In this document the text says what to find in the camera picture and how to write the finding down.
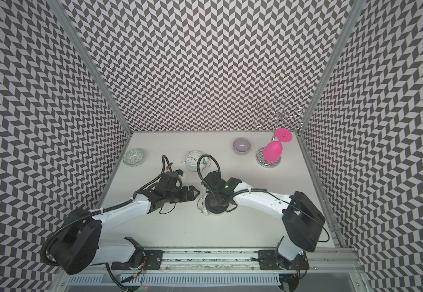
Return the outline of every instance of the black and white patterned wall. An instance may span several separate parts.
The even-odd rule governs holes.
[[[238,131],[307,107],[353,0],[62,3],[133,131]]]
[[[376,291],[423,291],[423,0],[368,1],[305,139]]]
[[[50,284],[42,240],[95,206],[126,139],[46,4],[0,1],[0,291]]]

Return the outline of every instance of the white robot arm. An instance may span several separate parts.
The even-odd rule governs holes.
[[[163,163],[162,173],[126,202],[90,212],[82,209],[72,211],[64,225],[46,239],[40,252],[42,261],[61,266],[70,275],[89,265],[132,261],[136,251],[141,250],[137,242],[127,237],[123,240],[100,240],[100,236],[130,219],[155,211],[165,203],[194,201],[199,195],[198,190],[193,186],[182,186],[179,175],[177,172],[164,172]],[[204,204],[207,212],[223,213],[229,204],[234,204],[252,207],[282,219],[287,235],[276,249],[281,267],[288,268],[302,250],[314,251],[325,218],[303,193],[270,193],[236,178],[226,182],[220,178],[219,170],[210,172],[205,179],[200,173],[199,177],[208,192]],[[48,259],[46,252],[55,261]]]

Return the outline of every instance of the white alarm clock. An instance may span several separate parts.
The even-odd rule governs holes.
[[[202,156],[202,153],[198,151],[191,151],[185,157],[185,166],[191,172],[197,171],[197,161]],[[209,167],[212,164],[211,160],[208,157],[202,158],[200,161],[200,170],[204,170],[205,168]]]

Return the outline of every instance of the cable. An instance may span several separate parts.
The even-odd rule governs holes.
[[[127,200],[125,202],[122,202],[120,204],[117,204],[115,206],[112,207],[108,207],[105,208],[103,210],[104,213],[108,213],[111,212],[113,210],[119,209],[121,207],[127,206],[128,204],[131,204],[133,202],[132,198],[130,200]],[[82,215],[81,217],[72,220],[71,222],[62,225],[58,230],[54,231],[53,233],[51,233],[45,240],[45,242],[43,243],[41,250],[39,251],[39,256],[41,257],[41,261],[43,263],[45,263],[46,265],[49,266],[55,266],[58,267],[59,264],[56,261],[52,261],[47,257],[46,251],[49,247],[49,244],[54,240],[54,238],[56,238],[56,236],[61,233],[62,231],[64,231],[65,229],[69,228],[70,226],[72,226],[73,224],[80,222],[80,221],[85,221],[86,219],[92,218],[93,216],[99,215],[101,213],[103,213],[102,211],[98,210],[98,211],[94,211],[94,212],[90,212],[90,213],[86,213],[85,215]]]
[[[161,213],[161,210],[163,209],[163,207],[161,207],[161,209],[160,209],[160,214],[161,214],[161,215],[166,215],[166,214],[168,214],[168,213],[171,213],[171,212],[173,212],[174,208],[176,208],[176,203],[174,203],[174,207],[171,209],[171,211],[169,211],[169,212],[167,212],[167,213]]]
[[[145,257],[145,261],[143,262],[143,267],[142,267],[142,271],[140,271],[142,273],[142,279],[140,279],[140,286],[142,286],[143,283],[143,277],[145,276],[145,262],[147,261],[147,257]]]
[[[236,210],[237,206],[232,208],[231,210],[226,210],[226,212],[231,213],[232,211]]]
[[[142,268],[141,268],[141,270],[139,271],[139,272],[136,272],[135,274],[133,274],[132,276],[130,276],[130,277],[127,277],[127,278],[125,278],[124,280],[122,280],[121,281],[121,284],[123,284],[123,283],[126,283],[126,282],[129,282],[129,281],[131,281],[131,280],[133,280],[133,279],[135,279],[136,277],[138,277],[143,271],[144,271],[144,268],[145,268],[145,262],[147,261],[147,257],[145,257],[145,259],[143,260],[143,265],[142,265]]]
[[[229,204],[229,202],[231,202],[232,198],[234,198],[235,196],[240,195],[242,193],[247,193],[247,192],[266,192],[266,193],[268,193],[268,191],[266,189],[250,189],[250,190],[245,189],[245,190],[240,190],[240,191],[237,191],[234,194],[232,194],[232,196],[228,197],[228,199],[225,201],[224,205]]]
[[[134,292],[134,291],[136,291],[138,289],[136,287],[135,290],[130,290],[129,288],[127,288],[124,285],[122,285],[121,283],[119,283],[119,281],[116,279],[116,277],[112,274],[112,271],[111,271],[111,268],[109,267],[109,264],[106,263],[105,265],[106,265],[106,270],[108,271],[109,277],[116,284],[117,287],[121,288],[125,292]]]
[[[161,159],[162,159],[162,162],[163,162],[163,167],[162,167],[162,170],[161,170],[160,175],[159,175],[159,176],[157,176],[155,179],[151,180],[150,182],[148,182],[147,184],[145,184],[145,185],[144,185],[143,187],[141,187],[139,190],[136,190],[136,191],[134,192],[134,194],[133,194],[133,196],[132,196],[132,198],[131,198],[131,199],[129,199],[129,200],[125,201],[125,202],[119,203],[119,204],[117,204],[117,205],[114,205],[114,206],[111,206],[111,207],[104,208],[104,209],[103,209],[103,211],[98,210],[98,211],[94,211],[94,212],[89,212],[89,213],[86,213],[85,215],[82,215],[82,216],[80,216],[79,218],[77,218],[77,219],[75,219],[75,220],[72,220],[71,222],[69,222],[69,223],[66,223],[66,224],[62,225],[59,229],[57,229],[56,231],[52,232],[52,233],[51,233],[51,234],[50,234],[50,235],[46,238],[45,242],[44,242],[44,243],[43,243],[43,245],[41,246],[41,250],[39,251],[39,256],[40,256],[40,258],[41,258],[41,261],[42,261],[43,263],[45,263],[46,265],[49,265],[49,266],[54,266],[54,267],[58,267],[58,266],[60,266],[60,265],[59,265],[59,263],[57,263],[57,261],[52,261],[52,260],[50,260],[50,259],[47,257],[47,254],[46,254],[46,253],[47,253],[47,249],[48,249],[48,247],[49,247],[50,243],[51,243],[51,242],[53,242],[53,240],[56,238],[56,236],[57,236],[59,233],[61,233],[62,231],[66,230],[67,228],[69,228],[70,226],[72,226],[73,224],[77,223],[77,222],[80,222],[80,221],[85,221],[85,220],[87,220],[87,219],[89,219],[89,218],[92,218],[93,216],[100,215],[100,214],[102,214],[102,213],[108,213],[108,212],[111,212],[111,211],[113,211],[113,210],[116,210],[116,209],[122,208],[122,207],[124,207],[124,206],[127,206],[128,204],[131,204],[131,203],[133,202],[133,200],[134,200],[135,196],[137,195],[137,193],[138,193],[139,191],[143,190],[144,188],[146,188],[146,187],[147,187],[147,186],[149,186],[150,184],[153,184],[153,183],[154,183],[154,182],[155,182],[158,178],[160,178],[160,177],[161,177],[161,175],[163,174],[164,169],[165,169],[165,161],[169,164],[169,160],[168,160],[168,158],[167,158],[165,155],[161,156]]]
[[[302,275],[302,277],[299,277],[299,280],[301,280],[302,278],[304,278],[306,274],[307,274],[307,270],[304,272],[304,274]]]
[[[286,201],[283,201],[283,200],[281,200],[281,199],[279,199],[279,200],[280,200],[281,202],[284,202],[284,203],[286,203],[286,204],[290,205],[291,207],[295,208],[297,211],[301,212],[302,214],[306,215],[307,217],[311,218],[312,220],[314,220],[314,221],[315,221],[315,223],[317,223],[317,224],[318,224],[321,228],[323,228],[323,230],[325,231],[325,233],[327,233],[328,239],[327,239],[327,240],[324,240],[324,241],[319,240],[318,242],[328,242],[328,241],[330,240],[330,234],[329,234],[329,233],[328,233],[328,231],[325,229],[325,227],[324,227],[322,224],[320,224],[317,220],[315,220],[314,218],[310,217],[307,213],[303,212],[301,209],[297,208],[296,206],[291,205],[290,203],[288,203],[288,202],[286,202]]]
[[[246,192],[249,192],[249,190],[241,190],[241,191],[237,191],[237,192],[235,192],[235,193],[234,193],[231,197],[229,197],[229,198],[228,198],[227,202],[229,203],[229,202],[231,201],[231,199],[232,199],[232,198],[234,198],[235,196],[240,195],[240,194],[242,194],[242,193],[246,193]],[[325,231],[325,233],[327,233],[328,239],[327,239],[327,240],[324,240],[324,241],[319,240],[319,242],[328,242],[328,241],[330,240],[330,234],[329,234],[329,233],[328,233],[328,231],[325,229],[325,227],[324,227],[322,224],[320,224],[317,220],[315,220],[314,218],[312,218],[311,216],[309,216],[307,213],[303,212],[301,209],[299,209],[299,208],[295,207],[294,205],[292,205],[292,204],[290,204],[290,203],[288,203],[288,202],[286,202],[286,201],[284,201],[284,200],[280,199],[280,198],[279,198],[279,197],[277,197],[277,196],[274,196],[272,193],[270,193],[269,191],[267,191],[267,190],[265,190],[265,189],[250,189],[250,192],[265,192],[265,193],[269,194],[270,196],[272,196],[273,198],[275,198],[275,199],[277,199],[277,200],[280,200],[281,202],[284,202],[284,203],[288,204],[289,206],[291,206],[291,207],[295,208],[297,211],[301,212],[302,214],[304,214],[304,215],[306,215],[307,217],[309,217],[309,218],[311,218],[312,220],[314,220],[314,221],[315,221],[315,223],[317,223],[320,227],[322,227],[322,228],[323,228],[323,230]]]
[[[175,187],[174,189],[170,189],[170,190],[166,190],[166,191],[170,191],[170,192],[178,192],[181,190],[182,188],[182,181],[180,178],[177,178],[177,180],[179,181],[179,186]]]
[[[133,193],[133,197],[134,197],[134,198],[135,198],[135,196],[138,194],[138,192],[140,192],[140,191],[144,190],[146,187],[148,187],[149,185],[151,185],[151,184],[153,184],[154,182],[156,182],[156,181],[157,181],[157,180],[161,177],[161,175],[164,173],[164,170],[165,170],[165,168],[166,168],[165,161],[166,161],[166,163],[169,165],[169,160],[168,160],[168,158],[166,157],[166,155],[162,155],[162,156],[161,156],[161,161],[163,162],[163,167],[162,167],[162,169],[161,169],[160,174],[159,174],[156,178],[154,178],[154,179],[150,180],[148,183],[146,183],[143,187],[141,187],[140,189],[136,190],[136,191]]]
[[[304,257],[302,257],[302,256],[300,256],[299,257],[299,263],[301,263],[301,261],[302,261],[302,259],[301,258],[304,258]],[[307,274],[307,270],[305,270],[305,272],[304,272],[304,274],[302,275],[302,277],[301,277],[301,270],[299,269],[300,268],[300,266],[299,265],[297,265],[297,269],[298,269],[298,271],[297,271],[297,277],[299,278],[299,280],[301,280],[302,278],[304,278],[305,277],[305,275]]]
[[[200,161],[204,158],[204,157],[209,157],[211,160],[213,160],[213,162],[215,162],[216,167],[218,168],[218,178],[221,178],[221,170],[220,170],[220,165],[218,164],[218,161],[216,161],[216,159],[208,154],[204,154],[201,157],[198,158],[197,160],[197,174],[198,177],[200,178],[200,180],[202,181],[203,185],[211,192],[211,194],[214,196],[215,200],[218,201],[218,197],[215,195],[215,192],[213,191],[213,189],[208,185],[208,183],[203,179],[202,177],[202,173],[200,173]]]

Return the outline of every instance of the round metal base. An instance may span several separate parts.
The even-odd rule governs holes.
[[[263,167],[267,167],[267,168],[273,168],[275,166],[277,166],[278,164],[280,164],[281,161],[281,157],[278,158],[278,160],[276,160],[275,162],[270,162],[267,161],[264,157],[263,157],[263,150],[265,149],[265,147],[262,147],[261,149],[257,150],[257,153],[255,154],[255,159],[257,160],[257,162],[263,166]]]

